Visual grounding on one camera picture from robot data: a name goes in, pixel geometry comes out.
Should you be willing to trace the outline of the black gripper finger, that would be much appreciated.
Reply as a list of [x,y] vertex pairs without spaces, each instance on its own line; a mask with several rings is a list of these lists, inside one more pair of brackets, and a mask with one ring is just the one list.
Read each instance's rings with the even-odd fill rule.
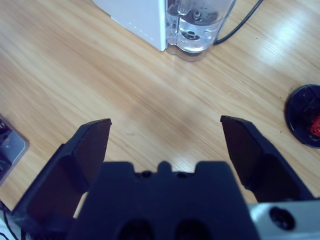
[[81,125],[39,172],[12,211],[13,221],[28,233],[66,233],[106,154],[112,122]]
[[229,158],[241,184],[259,203],[311,201],[315,197],[276,147],[245,119],[223,115]]

